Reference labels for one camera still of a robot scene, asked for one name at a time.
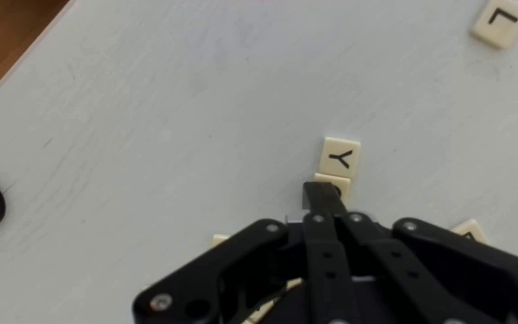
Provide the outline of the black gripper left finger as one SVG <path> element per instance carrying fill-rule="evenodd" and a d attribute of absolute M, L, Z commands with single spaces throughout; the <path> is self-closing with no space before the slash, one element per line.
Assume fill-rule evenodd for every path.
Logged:
<path fill-rule="evenodd" d="M 299 223 L 263 218 L 141 292 L 135 324 L 240 324 L 303 277 Z"/>

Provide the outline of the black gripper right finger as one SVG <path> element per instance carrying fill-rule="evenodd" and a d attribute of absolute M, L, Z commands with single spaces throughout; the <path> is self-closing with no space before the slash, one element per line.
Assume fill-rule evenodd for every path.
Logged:
<path fill-rule="evenodd" d="M 326 182 L 303 186 L 310 306 L 320 324 L 518 324 L 518 256 L 418 218 L 385 229 Z"/>

